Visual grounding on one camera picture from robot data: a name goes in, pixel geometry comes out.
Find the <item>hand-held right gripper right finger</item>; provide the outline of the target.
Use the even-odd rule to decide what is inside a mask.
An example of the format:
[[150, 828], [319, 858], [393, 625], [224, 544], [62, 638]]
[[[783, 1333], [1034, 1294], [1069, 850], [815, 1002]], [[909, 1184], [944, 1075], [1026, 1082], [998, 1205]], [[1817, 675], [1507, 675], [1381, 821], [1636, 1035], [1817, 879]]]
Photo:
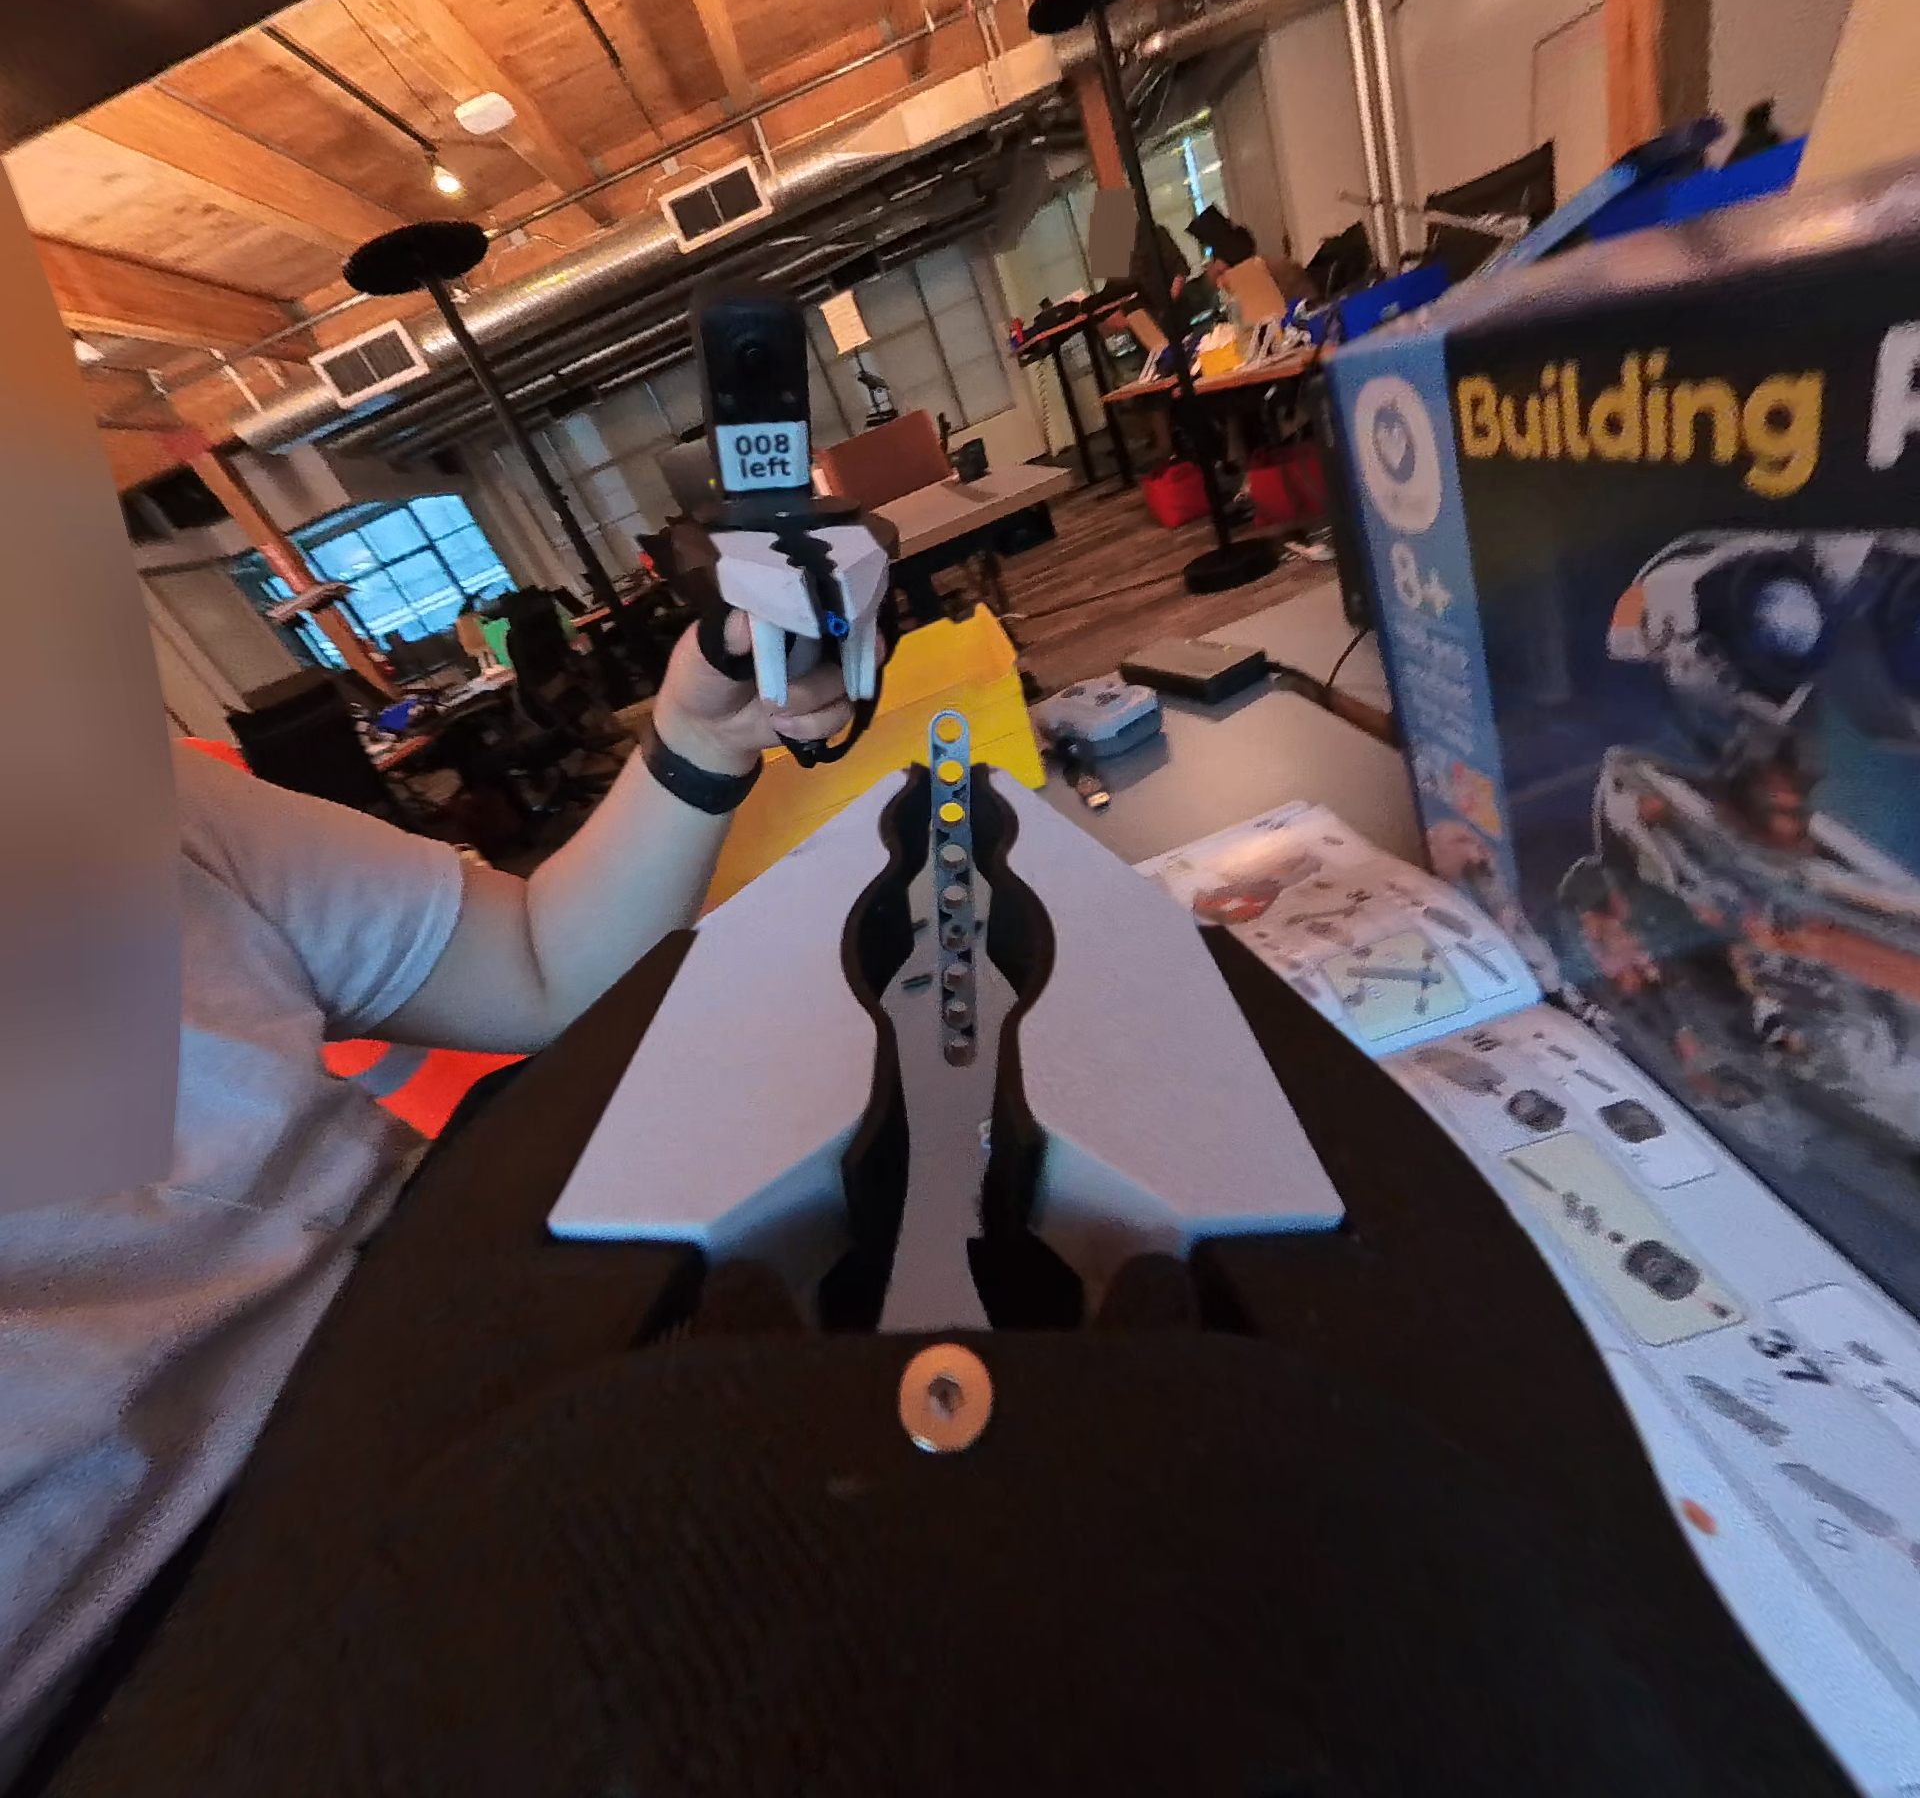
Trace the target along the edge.
[[1349, 1208], [1200, 925], [1015, 776], [969, 776], [993, 1040], [969, 1278], [993, 1333], [1076, 1333], [1137, 1256], [1332, 1235]]

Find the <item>black flat device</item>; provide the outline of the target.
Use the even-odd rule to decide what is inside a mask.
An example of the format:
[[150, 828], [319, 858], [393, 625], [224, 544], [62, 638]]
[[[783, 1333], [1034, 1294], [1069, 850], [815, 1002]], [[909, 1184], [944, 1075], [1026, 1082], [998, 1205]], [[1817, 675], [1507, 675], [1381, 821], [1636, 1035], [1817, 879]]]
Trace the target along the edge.
[[1117, 675], [1166, 697], [1220, 705], [1272, 682], [1272, 656], [1228, 642], [1166, 638], [1119, 656]]

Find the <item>blue plastic bin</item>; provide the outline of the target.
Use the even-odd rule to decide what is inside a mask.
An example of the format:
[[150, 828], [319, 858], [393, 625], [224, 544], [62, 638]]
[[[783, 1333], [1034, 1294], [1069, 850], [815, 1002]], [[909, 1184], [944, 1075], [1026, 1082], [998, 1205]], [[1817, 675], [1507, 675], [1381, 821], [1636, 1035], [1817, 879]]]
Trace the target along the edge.
[[1599, 169], [1517, 245], [1517, 261], [1548, 261], [1577, 245], [1619, 238], [1644, 227], [1690, 223], [1708, 211], [1769, 200], [1800, 175], [1807, 134], [1786, 139], [1773, 106], [1747, 114], [1732, 147], [1718, 160], [1727, 120], [1718, 114], [1682, 120]]

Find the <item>white instruction sheet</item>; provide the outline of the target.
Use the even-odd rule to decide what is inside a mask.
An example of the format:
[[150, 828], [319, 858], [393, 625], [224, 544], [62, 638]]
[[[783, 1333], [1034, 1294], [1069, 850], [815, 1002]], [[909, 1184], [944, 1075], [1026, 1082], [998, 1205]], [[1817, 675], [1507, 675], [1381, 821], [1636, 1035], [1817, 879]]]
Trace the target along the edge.
[[1920, 1352], [1458, 883], [1320, 803], [1142, 866], [1375, 1058], [1548, 1256], [1668, 1504], [1864, 1794], [1920, 1782]]

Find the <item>person's grey t-shirt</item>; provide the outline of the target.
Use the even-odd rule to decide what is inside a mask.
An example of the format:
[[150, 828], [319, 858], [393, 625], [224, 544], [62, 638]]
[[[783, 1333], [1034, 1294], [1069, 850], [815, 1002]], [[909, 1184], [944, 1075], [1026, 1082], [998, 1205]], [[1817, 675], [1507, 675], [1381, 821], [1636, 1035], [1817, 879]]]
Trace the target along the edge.
[[419, 1151], [324, 1072], [413, 999], [454, 850], [185, 741], [180, 1111], [160, 1184], [3, 1216], [0, 1688], [41, 1725], [245, 1463]]

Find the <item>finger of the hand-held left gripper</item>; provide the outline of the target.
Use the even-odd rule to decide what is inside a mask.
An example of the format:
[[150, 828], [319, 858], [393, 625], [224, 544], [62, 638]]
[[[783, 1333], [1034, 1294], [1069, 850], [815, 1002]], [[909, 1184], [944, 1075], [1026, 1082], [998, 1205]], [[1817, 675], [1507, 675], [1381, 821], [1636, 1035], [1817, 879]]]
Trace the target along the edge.
[[804, 569], [776, 534], [713, 534], [713, 587], [748, 625], [748, 661], [765, 705], [789, 705], [815, 664], [815, 603]]
[[833, 603], [851, 619], [844, 642], [824, 642], [840, 661], [848, 700], [877, 700], [880, 690], [880, 607], [894, 584], [891, 547], [869, 527], [824, 527], [827, 552], [820, 607]]

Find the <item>robot kit box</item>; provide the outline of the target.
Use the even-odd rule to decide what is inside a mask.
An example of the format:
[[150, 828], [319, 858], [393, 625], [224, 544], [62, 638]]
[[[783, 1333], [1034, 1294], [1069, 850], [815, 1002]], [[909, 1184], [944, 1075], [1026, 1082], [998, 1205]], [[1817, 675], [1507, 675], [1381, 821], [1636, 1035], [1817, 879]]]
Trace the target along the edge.
[[1322, 380], [1431, 862], [1915, 1314], [1915, 160], [1458, 282]]

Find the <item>grey table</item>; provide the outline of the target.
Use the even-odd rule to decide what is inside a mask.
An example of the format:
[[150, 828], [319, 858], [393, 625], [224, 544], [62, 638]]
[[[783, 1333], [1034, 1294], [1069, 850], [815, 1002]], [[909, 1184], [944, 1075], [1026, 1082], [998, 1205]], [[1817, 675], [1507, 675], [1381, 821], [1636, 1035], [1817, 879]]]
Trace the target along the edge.
[[998, 533], [1049, 511], [1051, 498], [1076, 490], [1076, 469], [1065, 465], [992, 465], [973, 483], [944, 478], [859, 511], [894, 534], [894, 579], [931, 579], [944, 569], [969, 563], [993, 552]]

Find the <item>brown chair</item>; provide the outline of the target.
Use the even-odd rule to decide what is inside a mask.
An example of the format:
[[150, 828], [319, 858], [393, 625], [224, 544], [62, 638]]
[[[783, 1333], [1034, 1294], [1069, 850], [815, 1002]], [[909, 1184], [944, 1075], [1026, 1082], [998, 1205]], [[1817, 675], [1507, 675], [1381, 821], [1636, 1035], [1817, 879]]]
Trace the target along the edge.
[[952, 478], [953, 465], [927, 409], [877, 420], [820, 453], [824, 496], [863, 511], [880, 511]]

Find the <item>black wristband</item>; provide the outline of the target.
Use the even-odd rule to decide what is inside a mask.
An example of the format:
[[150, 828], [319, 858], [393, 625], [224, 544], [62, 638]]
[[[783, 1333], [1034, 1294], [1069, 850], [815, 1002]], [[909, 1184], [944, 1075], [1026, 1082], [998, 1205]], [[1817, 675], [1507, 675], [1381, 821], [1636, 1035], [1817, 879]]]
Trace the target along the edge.
[[657, 733], [657, 727], [643, 732], [638, 753], [643, 753], [645, 776], [664, 795], [675, 795], [677, 803], [688, 803], [688, 807], [694, 807], [711, 821], [735, 814], [748, 803], [748, 795], [754, 790], [759, 776], [765, 776], [765, 753], [754, 753], [754, 761], [748, 769], [711, 769], [711, 767], [677, 753]]

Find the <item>small grey-blue motor block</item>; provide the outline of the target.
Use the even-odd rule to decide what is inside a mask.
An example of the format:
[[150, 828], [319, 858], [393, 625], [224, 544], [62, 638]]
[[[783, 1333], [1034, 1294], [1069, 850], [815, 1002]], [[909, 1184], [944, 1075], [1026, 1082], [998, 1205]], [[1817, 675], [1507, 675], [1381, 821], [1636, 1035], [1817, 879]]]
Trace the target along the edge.
[[1126, 675], [1102, 675], [1038, 697], [1033, 719], [1057, 745], [1117, 758], [1161, 733], [1161, 695]]

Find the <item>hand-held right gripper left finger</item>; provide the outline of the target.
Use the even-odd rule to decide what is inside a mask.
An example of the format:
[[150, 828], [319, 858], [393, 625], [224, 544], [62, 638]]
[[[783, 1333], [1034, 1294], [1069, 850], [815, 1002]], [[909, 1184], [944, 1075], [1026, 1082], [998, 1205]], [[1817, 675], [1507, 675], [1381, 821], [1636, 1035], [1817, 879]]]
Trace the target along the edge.
[[877, 1333], [909, 1184], [884, 993], [917, 945], [931, 769], [804, 837], [690, 935], [549, 1208], [561, 1240], [684, 1240], [776, 1272], [824, 1333]]

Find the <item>grey toy beam with holes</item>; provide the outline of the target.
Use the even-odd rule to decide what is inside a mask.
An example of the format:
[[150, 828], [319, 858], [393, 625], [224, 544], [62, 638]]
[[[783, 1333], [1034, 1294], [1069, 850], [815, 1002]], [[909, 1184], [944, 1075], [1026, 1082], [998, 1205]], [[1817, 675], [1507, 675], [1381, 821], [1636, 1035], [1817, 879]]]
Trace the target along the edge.
[[[894, 979], [894, 1017], [935, 1043], [952, 1072], [981, 1058], [981, 883], [973, 866], [973, 752], [957, 705], [927, 721], [927, 868], [909, 883], [909, 963]], [[938, 828], [935, 807], [968, 798], [963, 828]]]

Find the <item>person's left hand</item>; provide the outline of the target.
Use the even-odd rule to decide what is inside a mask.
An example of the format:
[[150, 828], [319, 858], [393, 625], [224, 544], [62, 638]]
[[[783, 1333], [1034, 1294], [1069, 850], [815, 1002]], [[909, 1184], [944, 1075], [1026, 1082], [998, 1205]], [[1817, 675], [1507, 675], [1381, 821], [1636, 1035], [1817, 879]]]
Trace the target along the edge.
[[754, 676], [726, 676], [688, 627], [654, 697], [657, 738], [711, 776], [748, 776], [778, 741], [840, 738], [851, 727], [840, 664], [789, 676], [783, 705], [759, 697]]

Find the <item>yellow plastic bin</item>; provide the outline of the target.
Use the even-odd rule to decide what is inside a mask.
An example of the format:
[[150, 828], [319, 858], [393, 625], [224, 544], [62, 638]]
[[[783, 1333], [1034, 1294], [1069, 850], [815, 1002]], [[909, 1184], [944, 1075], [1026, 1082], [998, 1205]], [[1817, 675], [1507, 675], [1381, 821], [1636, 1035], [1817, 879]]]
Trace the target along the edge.
[[1044, 786], [1044, 752], [1026, 714], [1015, 646], [998, 616], [980, 603], [968, 619], [907, 634], [884, 664], [877, 719], [851, 753], [804, 767], [773, 745], [765, 776], [735, 811], [703, 913], [720, 909], [820, 822], [840, 814], [873, 783], [927, 758], [931, 721], [953, 711], [969, 727], [969, 758]]

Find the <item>orange safety vest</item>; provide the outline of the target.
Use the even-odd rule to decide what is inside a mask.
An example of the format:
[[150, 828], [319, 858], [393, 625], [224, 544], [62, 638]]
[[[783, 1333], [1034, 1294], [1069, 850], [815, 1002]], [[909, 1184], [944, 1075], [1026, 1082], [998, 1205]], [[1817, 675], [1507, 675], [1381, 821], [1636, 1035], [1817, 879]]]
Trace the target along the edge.
[[419, 1136], [441, 1136], [454, 1107], [491, 1072], [519, 1064], [496, 1052], [454, 1052], [419, 1043], [340, 1040], [324, 1043], [324, 1072], [369, 1090]]

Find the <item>person's left forearm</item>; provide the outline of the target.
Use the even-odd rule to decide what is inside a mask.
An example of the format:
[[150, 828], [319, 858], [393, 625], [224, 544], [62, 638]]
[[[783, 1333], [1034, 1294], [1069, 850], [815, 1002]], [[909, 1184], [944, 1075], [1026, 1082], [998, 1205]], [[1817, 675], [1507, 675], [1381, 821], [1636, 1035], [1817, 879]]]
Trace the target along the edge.
[[705, 900], [735, 811], [643, 758], [533, 875], [462, 866], [458, 923], [419, 985], [338, 1040], [533, 1053]]

